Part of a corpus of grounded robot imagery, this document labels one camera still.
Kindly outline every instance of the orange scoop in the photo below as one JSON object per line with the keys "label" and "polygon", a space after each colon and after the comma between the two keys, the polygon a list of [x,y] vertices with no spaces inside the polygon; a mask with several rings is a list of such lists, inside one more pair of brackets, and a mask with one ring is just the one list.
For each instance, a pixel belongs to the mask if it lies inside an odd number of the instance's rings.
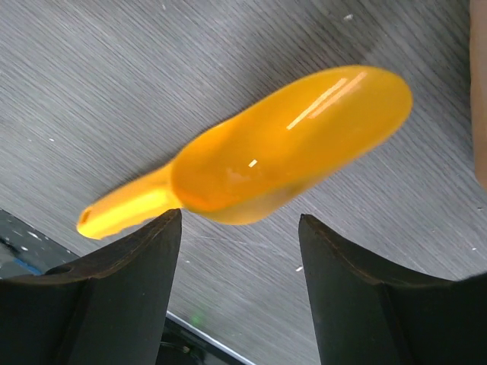
{"label": "orange scoop", "polygon": [[391,72],[367,66],[317,72],[95,202],[81,214],[78,231],[101,239],[171,208],[223,224],[256,222],[384,142],[411,108],[411,90]]}

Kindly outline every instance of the brown object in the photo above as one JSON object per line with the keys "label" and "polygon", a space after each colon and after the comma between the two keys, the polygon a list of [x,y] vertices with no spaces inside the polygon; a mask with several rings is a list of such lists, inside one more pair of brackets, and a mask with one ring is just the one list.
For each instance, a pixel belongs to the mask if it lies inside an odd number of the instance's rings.
{"label": "brown object", "polygon": [[475,174],[487,190],[487,1],[470,1],[470,74]]}

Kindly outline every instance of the yellow-orange spoon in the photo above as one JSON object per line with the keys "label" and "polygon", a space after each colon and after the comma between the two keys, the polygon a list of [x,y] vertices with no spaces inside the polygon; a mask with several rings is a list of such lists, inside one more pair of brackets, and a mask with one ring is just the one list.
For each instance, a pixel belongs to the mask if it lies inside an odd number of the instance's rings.
{"label": "yellow-orange spoon", "polygon": [[317,72],[95,202],[81,214],[78,231],[101,239],[171,208],[223,224],[256,222],[385,141],[411,108],[408,85],[391,72],[367,66]]}

